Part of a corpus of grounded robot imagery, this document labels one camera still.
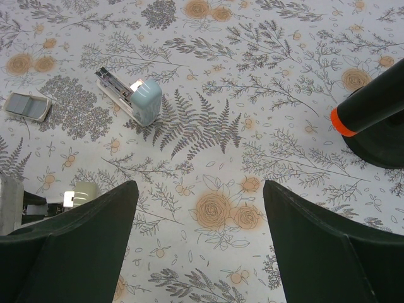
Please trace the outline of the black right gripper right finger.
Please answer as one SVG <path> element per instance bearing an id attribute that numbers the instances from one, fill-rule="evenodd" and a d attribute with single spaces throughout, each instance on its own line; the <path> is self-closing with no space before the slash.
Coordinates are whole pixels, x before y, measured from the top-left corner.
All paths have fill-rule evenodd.
<path id="1" fill-rule="evenodd" d="M 266 181 L 287 302 L 403 302 L 403 236 L 349 220 Z"/>

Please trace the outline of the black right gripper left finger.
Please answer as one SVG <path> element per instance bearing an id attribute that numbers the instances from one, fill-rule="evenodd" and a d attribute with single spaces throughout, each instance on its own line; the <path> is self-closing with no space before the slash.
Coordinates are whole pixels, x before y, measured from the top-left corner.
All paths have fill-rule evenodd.
<path id="1" fill-rule="evenodd" d="M 1 236 L 1 302 L 112 302 L 138 186 Z"/>

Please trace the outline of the white staples tray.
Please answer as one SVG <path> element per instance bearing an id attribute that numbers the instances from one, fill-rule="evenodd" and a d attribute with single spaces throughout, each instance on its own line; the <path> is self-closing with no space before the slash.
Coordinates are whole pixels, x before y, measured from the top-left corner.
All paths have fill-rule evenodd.
<path id="1" fill-rule="evenodd" d="M 3 111 L 32 121 L 43 122 L 51 105 L 49 98 L 12 92 L 3 105 Z"/>

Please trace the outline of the light blue stapler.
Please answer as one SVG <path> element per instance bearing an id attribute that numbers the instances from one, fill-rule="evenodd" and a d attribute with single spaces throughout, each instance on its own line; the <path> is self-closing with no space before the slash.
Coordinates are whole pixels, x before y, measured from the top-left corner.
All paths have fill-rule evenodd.
<path id="1" fill-rule="evenodd" d="M 156 81 L 138 79 L 126 85 L 104 67 L 98 69 L 95 75 L 101 91 L 140 126 L 147 127 L 157 119 L 163 91 Z"/>

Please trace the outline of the beige stapler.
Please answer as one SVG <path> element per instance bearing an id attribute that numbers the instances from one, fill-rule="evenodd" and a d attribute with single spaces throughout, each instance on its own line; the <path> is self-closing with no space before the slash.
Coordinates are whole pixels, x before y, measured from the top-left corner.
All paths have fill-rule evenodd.
<path id="1" fill-rule="evenodd" d="M 77 208 L 85 203 L 94 200 L 98 196 L 98 186 L 92 182 L 77 182 L 72 191 L 65 191 L 63 200 L 58 203 L 47 204 L 46 217 L 54 217 L 65 211 Z"/>

